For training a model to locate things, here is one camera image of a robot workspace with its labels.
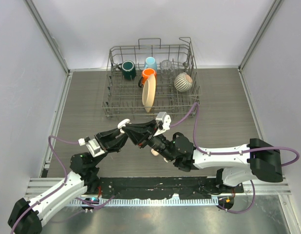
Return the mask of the white earbud charging case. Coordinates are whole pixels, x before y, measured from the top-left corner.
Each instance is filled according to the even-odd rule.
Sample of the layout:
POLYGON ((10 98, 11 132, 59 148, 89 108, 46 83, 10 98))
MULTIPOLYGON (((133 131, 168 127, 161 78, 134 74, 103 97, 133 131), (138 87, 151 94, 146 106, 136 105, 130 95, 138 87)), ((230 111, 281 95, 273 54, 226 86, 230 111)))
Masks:
POLYGON ((124 119, 121 122, 118 123, 117 128, 120 130, 120 133, 124 134, 125 132, 122 130, 123 127, 125 127, 127 124, 130 123, 130 119, 124 119))

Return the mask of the pink earbud charging case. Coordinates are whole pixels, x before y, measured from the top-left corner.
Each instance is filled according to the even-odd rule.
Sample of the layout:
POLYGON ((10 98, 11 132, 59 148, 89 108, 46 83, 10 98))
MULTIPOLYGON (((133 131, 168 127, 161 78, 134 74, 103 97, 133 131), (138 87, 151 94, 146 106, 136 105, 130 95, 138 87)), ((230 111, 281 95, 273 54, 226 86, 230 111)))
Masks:
POLYGON ((154 156, 158 156, 159 153, 157 151, 155 151, 154 149, 151 149, 151 153, 154 155, 154 156))

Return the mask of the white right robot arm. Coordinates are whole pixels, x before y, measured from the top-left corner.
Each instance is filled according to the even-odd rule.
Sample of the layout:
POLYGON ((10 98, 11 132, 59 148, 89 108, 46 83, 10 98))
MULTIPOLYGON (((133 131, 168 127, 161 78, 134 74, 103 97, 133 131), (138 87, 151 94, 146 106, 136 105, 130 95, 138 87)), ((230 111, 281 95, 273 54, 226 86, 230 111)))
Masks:
POLYGON ((240 146, 207 149, 194 146, 180 132, 167 140, 163 135, 169 129, 166 120, 132 124, 125 119, 117 127, 134 145, 139 148, 150 146, 154 155, 161 155, 181 171, 217 167, 214 185, 221 193, 253 179, 269 183, 283 181, 280 151, 258 138, 240 146))

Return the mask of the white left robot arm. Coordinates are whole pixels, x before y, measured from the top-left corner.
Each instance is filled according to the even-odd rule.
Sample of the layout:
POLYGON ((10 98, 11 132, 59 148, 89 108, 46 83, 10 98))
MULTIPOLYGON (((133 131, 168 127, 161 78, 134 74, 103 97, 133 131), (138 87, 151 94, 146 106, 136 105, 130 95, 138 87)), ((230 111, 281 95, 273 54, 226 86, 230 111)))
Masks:
POLYGON ((8 225, 13 234, 39 234, 47 222, 65 205, 83 194, 92 195, 98 191, 100 179, 97 164, 107 154, 119 152, 128 136, 120 129, 98 133, 72 141, 72 145, 86 146, 87 151, 73 155, 71 171, 64 171, 64 178, 40 195, 26 200, 19 199, 12 209, 8 225))

